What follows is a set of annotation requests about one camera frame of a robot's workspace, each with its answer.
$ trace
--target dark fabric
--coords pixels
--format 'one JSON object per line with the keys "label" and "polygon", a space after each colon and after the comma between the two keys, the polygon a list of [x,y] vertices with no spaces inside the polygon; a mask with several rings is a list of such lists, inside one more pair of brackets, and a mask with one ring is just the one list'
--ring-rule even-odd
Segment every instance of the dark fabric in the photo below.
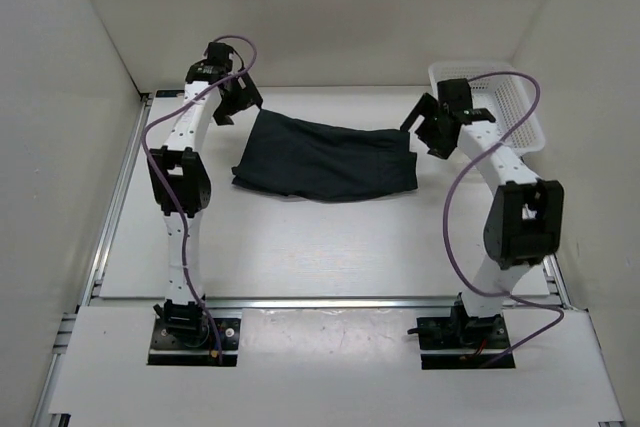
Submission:
{"label": "dark fabric", "polygon": [[232,171],[240,187],[332,202],[418,188],[408,132],[332,127],[264,109]]}

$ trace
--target folded cloth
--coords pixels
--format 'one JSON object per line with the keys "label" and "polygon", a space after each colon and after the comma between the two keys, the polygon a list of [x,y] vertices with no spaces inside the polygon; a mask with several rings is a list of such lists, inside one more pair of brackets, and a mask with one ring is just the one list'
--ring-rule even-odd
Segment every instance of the folded cloth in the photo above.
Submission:
{"label": "folded cloth", "polygon": [[418,188],[408,132],[332,127],[264,109],[232,172],[246,189],[331,202]]}

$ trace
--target white basket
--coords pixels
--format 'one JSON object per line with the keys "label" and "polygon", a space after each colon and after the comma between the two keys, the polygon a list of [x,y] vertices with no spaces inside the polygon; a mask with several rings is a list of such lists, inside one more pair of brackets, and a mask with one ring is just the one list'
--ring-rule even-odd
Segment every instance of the white basket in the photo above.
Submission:
{"label": "white basket", "polygon": [[[429,80],[437,97],[437,84],[441,80],[471,78],[500,70],[515,70],[507,62],[459,61],[435,62],[429,67]],[[533,102],[533,86],[526,79],[516,76],[496,76],[471,83],[473,106],[491,111],[498,122],[498,130],[504,133],[529,110]],[[534,113],[505,142],[518,155],[542,150],[545,144],[542,128]]]}

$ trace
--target gray wall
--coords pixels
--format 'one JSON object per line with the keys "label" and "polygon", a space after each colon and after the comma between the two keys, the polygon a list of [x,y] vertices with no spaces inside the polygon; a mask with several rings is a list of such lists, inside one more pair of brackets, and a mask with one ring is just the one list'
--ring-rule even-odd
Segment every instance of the gray wall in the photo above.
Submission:
{"label": "gray wall", "polygon": [[542,84],[547,148],[532,161],[566,189],[571,299],[589,308],[625,417],[640,425],[640,0],[549,0],[516,65]]}
{"label": "gray wall", "polygon": [[142,90],[208,40],[256,41],[259,85],[425,85],[440,59],[510,59],[544,0],[93,0]]}
{"label": "gray wall", "polygon": [[0,424],[28,425],[140,102],[89,0],[0,0]]}

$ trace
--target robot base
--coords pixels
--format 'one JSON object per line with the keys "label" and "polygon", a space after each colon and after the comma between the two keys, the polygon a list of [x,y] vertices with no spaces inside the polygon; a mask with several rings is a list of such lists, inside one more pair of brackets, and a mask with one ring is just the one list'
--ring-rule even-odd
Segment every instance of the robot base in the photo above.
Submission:
{"label": "robot base", "polygon": [[235,367],[238,363],[240,323],[237,318],[216,318],[222,342],[222,363],[215,352],[215,339],[205,327],[202,338],[189,343],[168,332],[163,319],[156,318],[151,334],[147,365],[190,365],[207,367]]}
{"label": "robot base", "polygon": [[409,331],[410,334],[418,334],[422,370],[515,368],[511,354],[484,366],[511,346],[504,318],[498,315],[477,330],[473,320],[461,327],[455,322],[459,308],[453,308],[451,317],[420,317],[417,328]]}

